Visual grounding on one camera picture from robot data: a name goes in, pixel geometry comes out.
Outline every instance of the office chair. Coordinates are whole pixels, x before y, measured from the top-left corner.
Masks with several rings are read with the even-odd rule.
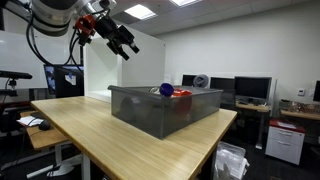
[[[234,111],[236,110],[235,89],[223,89],[220,108]]]
[[[16,120],[20,119],[21,111],[29,109],[31,109],[30,101],[0,104],[0,132],[5,134],[4,137],[8,138],[13,131],[22,128]]]

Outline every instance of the computer monitor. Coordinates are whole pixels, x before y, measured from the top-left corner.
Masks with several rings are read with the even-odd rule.
[[[320,102],[320,81],[317,81],[316,88],[314,89],[313,101]]]
[[[269,99],[271,77],[239,77],[235,78],[236,97],[243,100]]]
[[[84,95],[84,78],[77,66],[55,66],[54,77],[56,98]]]
[[[183,75],[182,86],[193,86],[193,80],[196,75]]]
[[[47,85],[48,85],[48,91],[49,91],[49,94],[52,94],[52,95],[56,95],[55,67],[72,69],[73,72],[79,72],[78,68],[75,65],[62,65],[62,64],[56,64],[54,66],[44,65],[44,72],[45,72],[46,81],[47,81]]]
[[[234,89],[234,79],[211,77],[211,89]]]
[[[47,80],[47,86],[49,94],[56,94],[56,86],[54,81],[54,68],[53,66],[43,65],[44,67],[44,73]]]

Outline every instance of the white board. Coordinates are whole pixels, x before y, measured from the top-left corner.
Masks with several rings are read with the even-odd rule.
[[[69,51],[65,41],[36,38],[36,42],[40,53],[49,62],[63,64],[67,60]],[[16,89],[47,88],[43,63],[31,51],[25,35],[0,31],[0,70],[33,76],[30,80],[17,80]],[[6,81],[6,78],[0,78],[0,89],[5,88]]]

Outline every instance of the cable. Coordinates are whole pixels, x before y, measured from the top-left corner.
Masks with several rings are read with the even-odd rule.
[[[8,83],[9,83],[10,79],[11,79],[11,78],[8,78],[8,80],[7,80],[7,82],[6,82],[5,90],[8,89]],[[2,104],[6,101],[6,98],[7,98],[7,94],[4,95],[4,98],[3,98],[3,100],[2,100]]]
[[[110,9],[103,9],[101,11],[97,11],[97,12],[94,12],[94,13],[90,13],[90,15],[96,15],[96,14],[101,14],[101,13],[104,13],[107,11],[107,14],[109,14],[110,12]]]
[[[76,35],[76,28],[74,28],[74,31],[72,33],[72,36],[71,36],[71,39],[70,39],[70,43],[69,43],[69,58],[67,60],[67,62],[64,63],[64,65],[68,64],[70,59],[71,59],[71,55],[72,55],[72,52],[71,52],[71,47],[72,47],[72,44],[73,44],[73,39],[74,39],[74,36]]]
[[[30,124],[31,124],[34,120],[36,120],[36,119],[38,119],[38,118],[33,118],[33,119],[27,124],[27,126],[29,127]]]
[[[9,177],[9,175],[10,175],[10,167],[12,167],[12,166],[15,166],[15,165],[17,165],[18,164],[18,162],[19,162],[19,154],[24,154],[24,151],[23,151],[23,146],[24,146],[24,142],[25,142],[25,135],[26,135],[26,132],[24,131],[23,132],[23,136],[22,136],[22,144],[21,144],[21,148],[20,148],[20,152],[19,152],[19,150],[17,150],[16,151],[16,154],[14,155],[14,160],[12,161],[12,163],[10,164],[10,166],[8,166],[7,167],[7,169],[8,169],[8,171],[7,171],[7,179],[10,179]]]
[[[33,135],[35,135],[35,134],[41,133],[41,132],[43,132],[43,131],[40,130],[40,131],[38,131],[38,132],[35,132],[35,133],[33,133],[33,134],[30,134],[29,137],[31,137],[31,136],[33,136]]]
[[[31,48],[31,50],[32,50],[32,52],[40,59],[40,61],[42,61],[44,64],[46,64],[46,65],[50,65],[50,66],[53,66],[53,64],[51,64],[50,62],[48,62],[46,59],[44,59],[38,52],[38,49],[36,48],[36,50],[35,50],[35,48],[32,46],[32,44],[31,44],[31,42],[30,42],[30,36],[29,36],[29,34],[30,34],[30,29],[31,29],[31,26],[32,26],[32,24],[33,24],[33,19],[34,19],[34,16],[33,16],[33,14],[31,14],[31,18],[30,18],[30,21],[29,21],[29,23],[28,23],[28,26],[27,26],[27,30],[26,30],[26,37],[27,37],[27,42],[28,42],[28,45],[29,45],[29,47]]]
[[[37,52],[37,54],[39,56],[42,56],[38,50],[38,47],[37,47],[37,44],[36,44],[36,39],[35,39],[35,36],[34,36],[34,29],[33,29],[33,26],[30,27],[30,31],[31,31],[31,40],[32,40],[32,44],[33,44],[33,47],[34,47],[34,50]]]
[[[70,55],[71,55],[71,60],[72,60],[72,62],[74,63],[74,65],[77,67],[77,69],[80,71],[80,73],[81,73],[82,75],[84,75],[84,74],[83,74],[83,71],[80,69],[79,65],[78,65],[77,62],[74,60],[73,55],[72,55],[74,45],[75,45],[75,43],[76,43],[78,40],[79,40],[79,37],[77,37],[77,38],[75,39],[75,41],[74,41],[74,43],[73,43],[73,45],[72,45],[72,47],[71,47],[71,54],[70,54]]]

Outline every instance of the desk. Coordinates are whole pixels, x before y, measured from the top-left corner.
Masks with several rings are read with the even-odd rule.
[[[20,116],[26,117],[33,112],[34,111],[23,112],[20,113]],[[32,146],[35,150],[42,150],[44,148],[52,147],[56,144],[68,141],[68,139],[54,126],[52,126],[51,129],[47,131],[41,131],[38,126],[27,127],[26,130],[30,137]]]
[[[111,179],[194,179],[237,114],[221,109],[159,140],[113,117],[111,104],[90,97],[32,106]]]
[[[281,114],[285,116],[292,116],[304,119],[311,119],[320,121],[320,114],[312,114],[312,113],[300,113],[300,112],[290,112],[286,110],[281,110]]]
[[[262,133],[263,133],[264,118],[265,118],[265,114],[269,112],[269,106],[261,106],[261,105],[255,106],[253,104],[239,104],[237,102],[236,107],[240,109],[248,109],[248,110],[261,112],[261,119],[259,124],[259,136],[256,143],[256,148],[262,149]]]

